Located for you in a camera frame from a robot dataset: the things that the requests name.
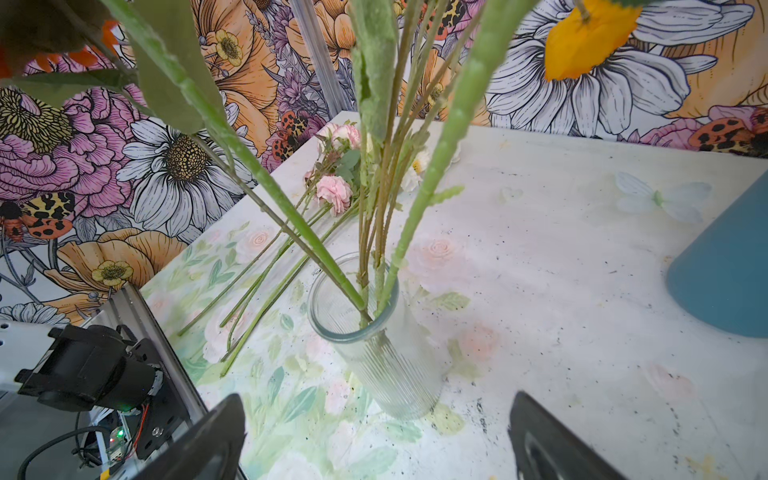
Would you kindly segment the large pink peony stem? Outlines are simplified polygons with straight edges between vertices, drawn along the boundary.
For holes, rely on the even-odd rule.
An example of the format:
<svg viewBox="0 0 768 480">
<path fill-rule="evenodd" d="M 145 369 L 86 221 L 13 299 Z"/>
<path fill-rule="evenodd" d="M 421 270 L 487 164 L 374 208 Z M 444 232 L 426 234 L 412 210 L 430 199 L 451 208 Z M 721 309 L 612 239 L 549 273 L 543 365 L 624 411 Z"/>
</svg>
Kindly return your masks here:
<svg viewBox="0 0 768 480">
<path fill-rule="evenodd" d="M 458 194 L 456 189 L 436 191 L 452 160 L 459 142 L 464 139 L 482 100 L 492 74 L 505 59 L 509 43 L 525 16 L 536 6 L 534 1 L 489 1 L 479 22 L 473 47 L 456 80 L 449 115 L 426 170 L 422 186 L 410 208 L 397 247 L 389 262 L 388 275 L 377 297 L 377 314 L 389 304 L 402 260 L 413 240 L 426 209 Z"/>
</svg>

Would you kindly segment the teal ceramic vase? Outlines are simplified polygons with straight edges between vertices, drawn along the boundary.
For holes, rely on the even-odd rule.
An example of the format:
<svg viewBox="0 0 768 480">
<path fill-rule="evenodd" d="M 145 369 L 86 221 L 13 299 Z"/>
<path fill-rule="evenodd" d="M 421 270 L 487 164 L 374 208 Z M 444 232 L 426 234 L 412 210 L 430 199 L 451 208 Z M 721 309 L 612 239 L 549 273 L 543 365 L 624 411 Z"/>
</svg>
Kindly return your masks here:
<svg viewBox="0 0 768 480">
<path fill-rule="evenodd" d="M 767 337 L 767 176 L 761 175 L 671 264 L 670 296 L 725 332 Z"/>
</svg>

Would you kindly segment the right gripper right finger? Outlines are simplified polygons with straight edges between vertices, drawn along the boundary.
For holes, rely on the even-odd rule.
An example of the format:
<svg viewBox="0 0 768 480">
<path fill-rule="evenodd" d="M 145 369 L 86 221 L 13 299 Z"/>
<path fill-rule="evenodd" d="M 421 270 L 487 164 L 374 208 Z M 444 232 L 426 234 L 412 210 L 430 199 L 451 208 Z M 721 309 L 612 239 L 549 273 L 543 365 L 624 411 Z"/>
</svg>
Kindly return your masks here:
<svg viewBox="0 0 768 480">
<path fill-rule="evenodd" d="M 525 391 L 514 397 L 508 435 L 517 479 L 625 479 Z"/>
</svg>

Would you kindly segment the orange marigold flower stem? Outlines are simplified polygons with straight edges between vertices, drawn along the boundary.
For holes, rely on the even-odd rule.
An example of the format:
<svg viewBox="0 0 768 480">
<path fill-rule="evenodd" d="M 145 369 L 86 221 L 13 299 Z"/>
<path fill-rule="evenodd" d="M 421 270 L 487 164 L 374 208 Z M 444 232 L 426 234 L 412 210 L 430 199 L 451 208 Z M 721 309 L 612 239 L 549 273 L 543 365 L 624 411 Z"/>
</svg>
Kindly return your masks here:
<svg viewBox="0 0 768 480">
<path fill-rule="evenodd" d="M 102 29 L 114 20 L 126 30 L 136 66 L 83 73 L 23 75 L 42 55 L 104 48 Z M 358 311 L 364 299 L 307 221 L 225 118 L 224 107 L 195 38 L 187 1 L 4 1 L 1 4 L 1 80 L 57 105 L 89 87 L 135 83 L 151 114 L 188 135 L 205 129 L 241 161 L 273 203 L 258 205 L 333 281 Z"/>
</svg>

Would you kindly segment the clear ribbed glass vase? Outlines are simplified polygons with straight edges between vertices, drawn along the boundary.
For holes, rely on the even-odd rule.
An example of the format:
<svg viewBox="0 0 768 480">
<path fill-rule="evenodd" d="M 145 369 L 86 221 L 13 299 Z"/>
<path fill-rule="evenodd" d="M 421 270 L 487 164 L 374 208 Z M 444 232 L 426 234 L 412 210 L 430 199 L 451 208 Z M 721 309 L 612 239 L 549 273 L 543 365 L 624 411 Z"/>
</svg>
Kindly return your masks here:
<svg viewBox="0 0 768 480">
<path fill-rule="evenodd" d="M 352 302 L 324 273 L 310 287 L 308 308 L 315 332 L 333 346 L 385 413 L 415 420 L 438 404 L 443 366 L 398 283 L 380 314 L 375 297 L 369 297 L 371 321 L 365 325 Z"/>
</svg>

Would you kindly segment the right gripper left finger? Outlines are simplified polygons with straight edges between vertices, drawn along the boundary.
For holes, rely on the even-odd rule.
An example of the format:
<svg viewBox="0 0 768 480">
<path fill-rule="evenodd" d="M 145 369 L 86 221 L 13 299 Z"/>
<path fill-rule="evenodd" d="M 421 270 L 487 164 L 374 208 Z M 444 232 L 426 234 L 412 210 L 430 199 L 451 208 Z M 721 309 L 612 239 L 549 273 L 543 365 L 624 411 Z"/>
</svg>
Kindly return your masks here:
<svg viewBox="0 0 768 480">
<path fill-rule="evenodd" d="M 135 479 L 238 479 L 245 423 L 241 397 L 228 395 Z"/>
</svg>

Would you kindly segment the pink white flower bunch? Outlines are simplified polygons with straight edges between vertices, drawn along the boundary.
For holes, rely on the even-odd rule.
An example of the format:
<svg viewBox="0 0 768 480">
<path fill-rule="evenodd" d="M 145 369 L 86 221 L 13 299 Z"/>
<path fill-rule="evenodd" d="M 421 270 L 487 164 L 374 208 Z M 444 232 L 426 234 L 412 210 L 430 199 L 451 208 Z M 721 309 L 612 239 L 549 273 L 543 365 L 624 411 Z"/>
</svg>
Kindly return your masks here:
<svg viewBox="0 0 768 480">
<path fill-rule="evenodd" d="M 337 218 L 326 232 L 325 236 L 318 237 L 318 242 L 325 242 L 334 231 L 346 220 L 352 218 L 353 214 L 359 214 L 359 234 L 360 254 L 366 261 L 372 261 L 373 273 L 357 274 L 358 294 L 362 299 L 367 300 L 369 309 L 369 297 L 375 297 L 377 305 L 378 292 L 382 284 L 386 281 L 388 274 L 384 273 L 385 267 L 381 266 L 384 262 L 385 246 L 384 242 L 388 238 L 391 220 L 395 210 L 401 210 L 398 203 L 398 195 L 402 192 L 419 190 L 431 162 L 431 153 L 426 147 L 426 142 L 430 136 L 428 130 L 431 119 L 422 122 L 419 129 L 413 127 L 413 119 L 401 118 L 405 121 L 404 125 L 409 127 L 395 132 L 393 140 L 386 143 L 386 148 L 382 147 L 382 158 L 389 159 L 389 163 L 384 165 L 386 168 L 380 168 L 379 164 L 372 161 L 376 155 L 379 155 L 376 142 L 368 135 L 363 142 L 361 131 L 355 123 L 335 124 L 328 123 L 319 130 L 315 137 L 318 139 L 319 157 L 313 164 L 313 167 L 307 171 L 304 177 L 305 191 L 297 201 L 294 207 L 297 213 L 302 213 L 309 208 L 311 199 L 317 205 L 319 210 L 314 213 L 309 220 L 306 220 L 308 228 L 322 220 L 324 217 L 332 214 Z M 209 311 L 211 311 L 234 287 L 240 278 L 247 274 L 249 270 L 259 261 L 259 259 L 269 251 L 273 243 L 281 235 L 288 238 L 280 246 L 278 252 L 271 263 L 258 274 L 255 283 L 246 291 L 244 296 L 238 300 L 233 309 L 223 317 L 219 328 L 223 328 L 232 322 L 227 340 L 227 354 L 222 358 L 238 355 L 239 348 L 244 344 L 250 333 L 244 333 L 237 342 L 233 343 L 233 334 L 245 311 L 247 305 L 251 302 L 258 289 L 270 274 L 274 265 L 281 257 L 296 243 L 299 239 L 302 245 L 315 251 L 307 241 L 304 241 L 299 233 L 284 233 L 283 227 L 288 227 L 288 223 L 281 224 L 281 230 L 275 237 L 260 247 L 259 253 L 248 263 L 244 269 L 237 274 L 234 279 L 218 294 L 209 305 L 207 305 L 191 322 L 184 326 L 179 332 L 183 336 L 199 320 L 201 320 Z"/>
</svg>

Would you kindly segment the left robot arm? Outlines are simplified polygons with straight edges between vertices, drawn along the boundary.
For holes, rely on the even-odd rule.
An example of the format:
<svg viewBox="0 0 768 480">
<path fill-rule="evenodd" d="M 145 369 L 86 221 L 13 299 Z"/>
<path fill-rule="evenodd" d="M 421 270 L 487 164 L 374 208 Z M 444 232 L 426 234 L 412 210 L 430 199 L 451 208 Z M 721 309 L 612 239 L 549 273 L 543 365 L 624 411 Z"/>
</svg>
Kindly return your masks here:
<svg viewBox="0 0 768 480">
<path fill-rule="evenodd" d="M 129 353 L 114 328 L 1 322 L 1 390 L 68 412 L 126 412 L 157 394 L 162 370 Z"/>
</svg>

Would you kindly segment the yellow orange poppy stem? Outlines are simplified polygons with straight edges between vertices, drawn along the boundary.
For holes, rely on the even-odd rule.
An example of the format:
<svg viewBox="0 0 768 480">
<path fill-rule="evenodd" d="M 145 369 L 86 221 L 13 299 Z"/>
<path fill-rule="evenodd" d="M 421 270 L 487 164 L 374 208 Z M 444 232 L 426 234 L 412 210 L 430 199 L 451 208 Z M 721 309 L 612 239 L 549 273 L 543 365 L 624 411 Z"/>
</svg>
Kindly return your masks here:
<svg viewBox="0 0 768 480">
<path fill-rule="evenodd" d="M 362 122 L 358 295 L 369 325 L 426 210 L 458 194 L 438 185 L 493 98 L 512 128 L 588 133 L 598 106 L 569 93 L 627 43 L 641 1 L 355 1 L 352 65 Z"/>
</svg>

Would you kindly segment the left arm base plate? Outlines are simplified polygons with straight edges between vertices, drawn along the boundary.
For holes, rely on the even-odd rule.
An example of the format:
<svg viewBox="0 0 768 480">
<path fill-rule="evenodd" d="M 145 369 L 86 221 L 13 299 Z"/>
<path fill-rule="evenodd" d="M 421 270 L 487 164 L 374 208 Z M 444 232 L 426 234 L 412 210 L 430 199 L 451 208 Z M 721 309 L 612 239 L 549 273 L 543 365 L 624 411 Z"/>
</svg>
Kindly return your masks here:
<svg viewBox="0 0 768 480">
<path fill-rule="evenodd" d="M 118 368 L 108 407 L 137 410 L 139 421 L 130 430 L 132 456 L 146 461 L 169 445 L 184 428 L 206 413 L 200 396 L 175 353 L 164 342 L 143 339 Z"/>
</svg>

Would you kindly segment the aluminium front rail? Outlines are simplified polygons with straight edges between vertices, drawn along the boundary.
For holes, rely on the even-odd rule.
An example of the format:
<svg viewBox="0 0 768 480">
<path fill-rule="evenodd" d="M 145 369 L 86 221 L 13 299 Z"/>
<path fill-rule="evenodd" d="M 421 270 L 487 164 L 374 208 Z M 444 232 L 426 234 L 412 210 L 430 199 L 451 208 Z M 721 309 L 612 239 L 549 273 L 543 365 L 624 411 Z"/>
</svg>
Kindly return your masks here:
<svg viewBox="0 0 768 480">
<path fill-rule="evenodd" d="M 85 326 L 122 342 L 125 384 L 138 364 L 154 370 L 154 379 L 139 392 L 130 393 L 125 386 L 115 393 L 102 391 L 88 412 L 90 425 L 107 421 L 110 429 L 108 435 L 96 436 L 96 477 L 136 479 L 151 461 L 179 444 L 208 408 L 134 285 L 128 283 L 110 295 Z"/>
</svg>

